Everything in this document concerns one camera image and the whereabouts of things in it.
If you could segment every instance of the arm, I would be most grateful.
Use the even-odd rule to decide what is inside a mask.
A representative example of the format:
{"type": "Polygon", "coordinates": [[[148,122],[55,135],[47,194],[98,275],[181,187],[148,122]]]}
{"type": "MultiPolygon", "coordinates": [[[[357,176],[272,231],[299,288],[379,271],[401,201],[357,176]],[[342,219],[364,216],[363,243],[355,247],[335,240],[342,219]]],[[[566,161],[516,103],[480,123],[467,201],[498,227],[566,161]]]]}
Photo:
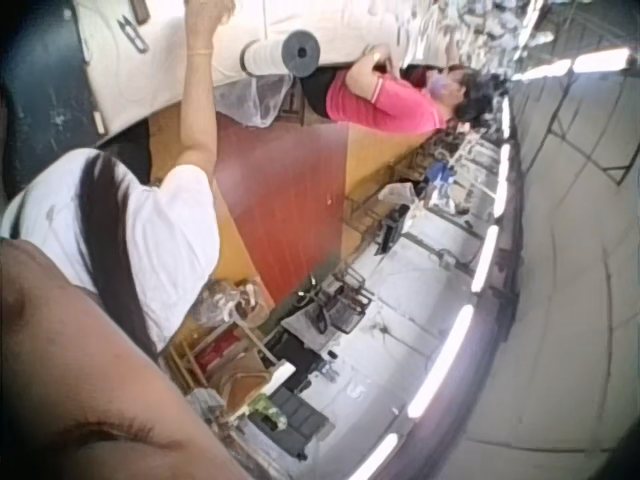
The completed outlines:
{"type": "Polygon", "coordinates": [[[380,88],[382,78],[373,68],[380,62],[389,61],[391,53],[385,45],[379,45],[366,53],[347,72],[347,88],[358,97],[371,102],[380,88]]]}
{"type": "Polygon", "coordinates": [[[195,165],[213,181],[218,137],[213,99],[211,60],[213,35],[233,11],[232,0],[187,2],[187,72],[180,112],[180,139],[184,152],[177,165],[195,165]]]}

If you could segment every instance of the fluorescent light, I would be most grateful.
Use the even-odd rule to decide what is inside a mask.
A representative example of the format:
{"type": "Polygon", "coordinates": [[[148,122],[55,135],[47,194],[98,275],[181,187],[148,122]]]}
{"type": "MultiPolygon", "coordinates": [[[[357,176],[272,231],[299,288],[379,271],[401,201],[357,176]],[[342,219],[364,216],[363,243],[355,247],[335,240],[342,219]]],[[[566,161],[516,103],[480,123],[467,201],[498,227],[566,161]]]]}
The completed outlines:
{"type": "Polygon", "coordinates": [[[561,77],[565,75],[571,68],[571,60],[558,60],[550,65],[542,65],[540,67],[527,70],[522,75],[523,80],[533,80],[542,77],[561,77]]]}
{"type": "Polygon", "coordinates": [[[504,138],[511,136],[511,108],[509,107],[509,97],[504,97],[502,101],[502,132],[504,138]]]}
{"type": "Polygon", "coordinates": [[[505,182],[509,175],[509,157],[511,155],[511,145],[505,143],[500,149],[500,168],[498,170],[498,181],[505,182]]]}
{"type": "Polygon", "coordinates": [[[577,73],[617,72],[626,68],[630,55],[631,51],[628,48],[587,53],[576,58],[573,71],[577,73]]]}
{"type": "Polygon", "coordinates": [[[397,444],[398,435],[395,433],[387,435],[369,458],[367,458],[367,461],[360,466],[356,473],[349,477],[349,480],[369,480],[369,478],[376,473],[380,465],[391,455],[391,452],[393,452],[397,444]]]}
{"type": "Polygon", "coordinates": [[[498,189],[496,190],[496,198],[493,204],[493,218],[499,218],[507,206],[507,182],[502,180],[498,182],[498,189]]]}
{"type": "Polygon", "coordinates": [[[473,277],[473,282],[471,282],[471,291],[473,293],[480,292],[487,281],[489,267],[491,267],[491,260],[493,260],[493,252],[496,250],[499,231],[500,229],[497,225],[492,225],[489,227],[489,230],[487,230],[487,236],[484,239],[484,245],[480,253],[480,261],[478,261],[478,268],[473,277]]]}
{"type": "Polygon", "coordinates": [[[471,325],[471,317],[473,317],[473,306],[465,305],[460,310],[456,322],[453,324],[453,328],[449,332],[447,340],[442,346],[442,350],[433,364],[433,367],[429,371],[427,378],[418,390],[413,401],[409,404],[407,409],[407,415],[409,418],[418,418],[422,416],[427,409],[431,400],[435,396],[436,392],[442,385],[444,378],[446,377],[453,361],[456,359],[456,355],[462,346],[464,337],[467,335],[469,325],[471,325]]]}

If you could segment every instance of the pink shirt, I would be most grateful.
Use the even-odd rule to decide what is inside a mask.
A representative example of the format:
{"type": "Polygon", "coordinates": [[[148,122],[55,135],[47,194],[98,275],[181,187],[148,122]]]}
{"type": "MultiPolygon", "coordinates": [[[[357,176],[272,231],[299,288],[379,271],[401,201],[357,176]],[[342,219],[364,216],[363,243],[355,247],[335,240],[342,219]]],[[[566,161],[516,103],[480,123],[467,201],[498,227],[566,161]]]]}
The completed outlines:
{"type": "Polygon", "coordinates": [[[391,133],[427,133],[444,128],[435,101],[409,82],[382,75],[373,101],[353,94],[345,82],[347,70],[336,74],[327,94],[327,114],[336,122],[350,122],[391,133]]]}

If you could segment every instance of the wrist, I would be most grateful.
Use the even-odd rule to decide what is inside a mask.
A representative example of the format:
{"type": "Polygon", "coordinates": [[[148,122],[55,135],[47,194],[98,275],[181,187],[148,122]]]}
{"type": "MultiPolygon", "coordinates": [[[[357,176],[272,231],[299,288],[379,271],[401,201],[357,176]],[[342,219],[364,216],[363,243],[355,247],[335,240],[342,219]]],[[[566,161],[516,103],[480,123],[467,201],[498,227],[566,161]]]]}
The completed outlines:
{"type": "Polygon", "coordinates": [[[208,38],[187,38],[187,51],[213,50],[213,36],[208,38]]]}

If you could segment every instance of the hand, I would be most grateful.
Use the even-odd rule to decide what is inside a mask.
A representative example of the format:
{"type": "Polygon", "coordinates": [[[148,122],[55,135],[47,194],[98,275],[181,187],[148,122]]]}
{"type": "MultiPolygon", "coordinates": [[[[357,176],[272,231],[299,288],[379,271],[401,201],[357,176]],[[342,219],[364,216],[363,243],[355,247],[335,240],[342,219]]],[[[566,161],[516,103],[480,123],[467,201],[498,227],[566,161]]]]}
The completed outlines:
{"type": "Polygon", "coordinates": [[[211,50],[213,34],[235,10],[234,0],[186,0],[187,49],[211,50]]]}
{"type": "Polygon", "coordinates": [[[378,62],[386,62],[391,58],[391,49],[386,43],[376,45],[367,53],[369,53],[370,55],[378,55],[378,62]]]}
{"type": "Polygon", "coordinates": [[[387,73],[396,78],[400,78],[400,67],[394,61],[389,45],[386,43],[376,45],[369,51],[369,54],[378,55],[377,63],[384,63],[387,68],[387,73]]]}

